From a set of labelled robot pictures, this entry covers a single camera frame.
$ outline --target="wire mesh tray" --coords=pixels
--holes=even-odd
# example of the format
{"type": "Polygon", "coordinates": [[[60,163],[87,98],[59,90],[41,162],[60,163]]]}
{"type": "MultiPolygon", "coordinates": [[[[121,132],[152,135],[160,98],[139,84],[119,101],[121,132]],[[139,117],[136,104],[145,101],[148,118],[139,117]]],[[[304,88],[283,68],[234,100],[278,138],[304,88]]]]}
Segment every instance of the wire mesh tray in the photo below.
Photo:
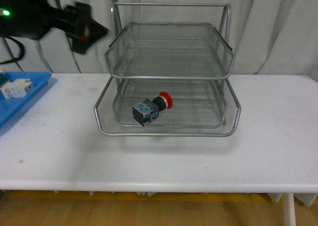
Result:
{"type": "Polygon", "coordinates": [[[116,78],[224,79],[234,54],[207,23],[128,24],[105,53],[116,78]]]}
{"type": "Polygon", "coordinates": [[[240,104],[227,79],[119,81],[111,77],[94,110],[100,130],[108,136],[226,137],[237,127],[240,104]],[[173,107],[141,126],[133,118],[132,106],[161,91],[171,94],[173,107]]]}

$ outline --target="wooden floor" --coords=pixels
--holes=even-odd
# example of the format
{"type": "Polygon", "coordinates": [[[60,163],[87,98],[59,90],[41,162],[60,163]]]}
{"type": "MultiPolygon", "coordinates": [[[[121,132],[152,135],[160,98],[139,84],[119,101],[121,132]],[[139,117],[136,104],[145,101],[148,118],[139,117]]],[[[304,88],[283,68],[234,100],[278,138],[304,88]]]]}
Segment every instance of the wooden floor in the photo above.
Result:
{"type": "MultiPolygon", "coordinates": [[[[296,200],[298,226],[318,226],[318,201],[296,200]]],[[[9,191],[0,226],[282,226],[282,202],[266,195],[9,191]]]]}

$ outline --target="table leg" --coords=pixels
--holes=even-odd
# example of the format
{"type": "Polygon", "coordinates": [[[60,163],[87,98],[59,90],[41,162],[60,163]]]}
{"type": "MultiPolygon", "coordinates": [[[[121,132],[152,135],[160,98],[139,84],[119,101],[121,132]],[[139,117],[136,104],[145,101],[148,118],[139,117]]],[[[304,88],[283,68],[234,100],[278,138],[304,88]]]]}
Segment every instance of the table leg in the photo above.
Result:
{"type": "Polygon", "coordinates": [[[285,226],[296,226],[294,194],[284,193],[283,199],[284,199],[285,226]]]}

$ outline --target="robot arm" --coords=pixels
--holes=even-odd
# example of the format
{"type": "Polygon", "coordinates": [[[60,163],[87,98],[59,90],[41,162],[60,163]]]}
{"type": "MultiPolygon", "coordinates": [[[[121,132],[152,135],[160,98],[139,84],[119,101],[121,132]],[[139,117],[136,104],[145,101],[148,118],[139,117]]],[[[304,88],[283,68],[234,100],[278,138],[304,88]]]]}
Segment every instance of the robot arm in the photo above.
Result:
{"type": "Polygon", "coordinates": [[[72,51],[84,54],[108,29],[91,18],[91,7],[76,2],[63,10],[47,0],[0,0],[0,37],[40,40],[55,27],[72,39],[72,51]]]}

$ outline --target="white table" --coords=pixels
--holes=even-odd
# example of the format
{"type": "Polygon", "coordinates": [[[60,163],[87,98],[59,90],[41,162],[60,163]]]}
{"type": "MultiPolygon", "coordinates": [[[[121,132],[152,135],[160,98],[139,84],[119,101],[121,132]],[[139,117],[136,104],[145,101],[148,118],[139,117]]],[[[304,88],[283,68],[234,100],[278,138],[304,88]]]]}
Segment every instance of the white table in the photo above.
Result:
{"type": "Polygon", "coordinates": [[[318,83],[232,75],[242,105],[226,138],[107,137],[93,107],[108,74],[53,74],[0,131],[0,189],[318,193],[318,83]]]}

